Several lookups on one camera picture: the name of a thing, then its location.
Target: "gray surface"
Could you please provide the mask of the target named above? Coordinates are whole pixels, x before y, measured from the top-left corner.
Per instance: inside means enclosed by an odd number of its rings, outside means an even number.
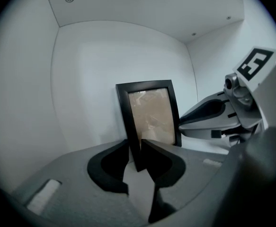
[[[238,161],[243,145],[231,148],[227,158],[209,184],[185,207],[150,227],[210,227],[220,204],[240,167]]]
[[[15,211],[29,224],[36,227],[59,227],[58,225],[42,218],[32,211],[29,211],[23,205],[19,204],[14,198],[12,198],[8,193],[3,193],[6,197],[8,203],[14,208]]]
[[[187,205],[201,192],[212,177],[217,173],[219,167],[203,163],[205,159],[223,162],[226,155],[200,152],[160,143],[154,140],[149,142],[181,157],[186,170],[183,176],[171,187],[160,188],[162,200],[179,210]]]
[[[128,185],[129,201],[148,222],[151,213],[155,183],[146,169],[137,172],[134,162],[127,164],[123,182]]]
[[[62,183],[41,214],[59,226],[140,227],[147,225],[128,196],[103,191],[89,177],[87,163],[95,154],[121,141],[63,155],[24,182],[12,196],[26,204],[48,179]]]
[[[203,103],[213,99],[219,100],[228,100],[228,97],[225,94],[219,95],[219,93],[215,93],[204,98],[198,104],[193,106],[190,110],[188,110],[183,116],[187,115],[188,113],[194,111],[196,108],[201,106]],[[193,123],[187,123],[179,126],[179,130],[182,134],[187,137],[192,138],[200,138],[200,139],[211,139],[211,130],[227,130],[232,129],[240,126],[240,121],[237,116],[229,118],[228,115],[235,113],[234,108],[232,107],[230,102],[225,103],[225,111],[214,118],[202,120]]]

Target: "picture frame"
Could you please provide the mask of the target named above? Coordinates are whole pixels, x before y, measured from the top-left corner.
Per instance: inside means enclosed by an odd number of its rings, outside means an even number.
[[[116,90],[119,98],[119,104],[125,126],[125,131],[127,134],[128,142],[130,145],[130,149],[134,158],[134,163],[137,171],[145,169],[145,164],[143,162],[143,158],[141,155],[141,148],[136,131],[134,115],[132,112],[129,95],[135,92],[150,91],[162,88],[166,88],[167,90],[171,107],[174,128],[174,144],[172,145],[181,147],[181,133],[178,129],[178,125],[180,124],[178,105],[171,80],[141,81],[116,84]]]

